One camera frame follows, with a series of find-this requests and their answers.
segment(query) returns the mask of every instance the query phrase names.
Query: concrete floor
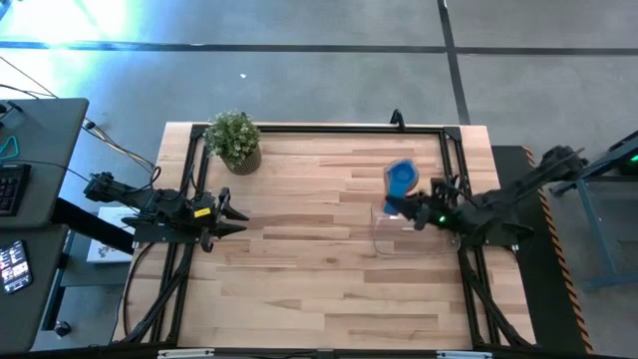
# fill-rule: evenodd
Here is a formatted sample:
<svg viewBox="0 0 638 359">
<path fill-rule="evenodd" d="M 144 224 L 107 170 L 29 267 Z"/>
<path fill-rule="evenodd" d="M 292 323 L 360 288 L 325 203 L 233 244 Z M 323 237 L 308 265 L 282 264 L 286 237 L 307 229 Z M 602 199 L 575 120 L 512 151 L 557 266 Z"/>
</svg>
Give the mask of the concrete floor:
<svg viewBox="0 0 638 359">
<path fill-rule="evenodd" d="M 448 0 L 457 46 L 637 47 L 638 3 L 628 0 Z M 56 14 L 66 14 L 65 18 Z M 0 41 L 443 46 L 436 0 L 14 1 Z M 445 54 L 117 52 L 0 49 L 0 56 L 62 97 L 91 101 L 88 116 L 122 146 L 154 161 L 163 124 L 205 121 L 241 109 L 258 121 L 458 124 Z M 556 144 L 594 158 L 636 130 L 638 62 L 613 56 L 459 56 L 470 120 L 495 145 Z M 0 64 L 2 83 L 38 90 Z M 148 175 L 81 134 L 71 168 L 110 171 L 142 184 Z M 62 197 L 87 210 L 83 183 L 68 175 Z M 551 200 L 572 276 L 590 277 L 597 247 L 579 200 Z M 105 343 L 117 289 L 69 292 L 61 318 L 92 325 L 35 348 Z M 83 301 L 99 305 L 81 306 Z M 638 285 L 580 293 L 597 353 L 638 352 Z"/>
</svg>

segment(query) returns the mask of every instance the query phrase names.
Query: phone screen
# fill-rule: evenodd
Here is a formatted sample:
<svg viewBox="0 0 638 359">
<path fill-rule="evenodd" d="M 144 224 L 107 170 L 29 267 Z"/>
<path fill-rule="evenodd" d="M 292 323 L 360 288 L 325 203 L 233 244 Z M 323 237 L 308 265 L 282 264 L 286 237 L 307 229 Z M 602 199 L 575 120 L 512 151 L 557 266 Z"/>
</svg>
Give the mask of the phone screen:
<svg viewBox="0 0 638 359">
<path fill-rule="evenodd" d="M 0 270 L 4 292 L 11 294 L 31 283 L 31 271 L 22 240 L 0 249 Z"/>
</svg>

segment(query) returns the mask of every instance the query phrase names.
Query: wooden tabletop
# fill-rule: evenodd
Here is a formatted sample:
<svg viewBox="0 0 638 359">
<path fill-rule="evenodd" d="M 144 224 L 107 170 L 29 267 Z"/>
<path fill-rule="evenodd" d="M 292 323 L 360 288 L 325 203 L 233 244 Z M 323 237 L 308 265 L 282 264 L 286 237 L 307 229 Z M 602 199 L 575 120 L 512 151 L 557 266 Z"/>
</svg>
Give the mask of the wooden tabletop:
<svg viewBox="0 0 638 359">
<path fill-rule="evenodd" d="M 178 188 L 191 125 L 166 124 L 156 187 Z M 486 127 L 462 127 L 462 134 L 473 191 L 498 187 Z M 213 253 L 195 250 L 179 346 L 472 347 L 451 239 L 435 228 L 404 235 L 400 225 L 392 229 L 379 219 L 383 168 L 390 162 L 413 159 L 418 188 L 429 189 L 430 177 L 443 176 L 437 137 L 262 134 L 260 147 L 263 162 L 250 176 L 235 176 L 219 158 L 210 160 L 206 189 L 228 186 L 231 204 L 250 221 L 247 231 L 225 237 Z M 375 250 L 373 238 L 385 254 Z M 165 252 L 166 245 L 156 245 L 133 279 L 132 327 L 158 295 Z M 494 300 L 533 342 L 513 255 L 486 247 L 485 258 Z M 162 336 L 172 302 L 167 308 Z M 487 339 L 480 305 L 478 315 Z M 122 321 L 114 339 L 121 337 Z"/>
</svg>

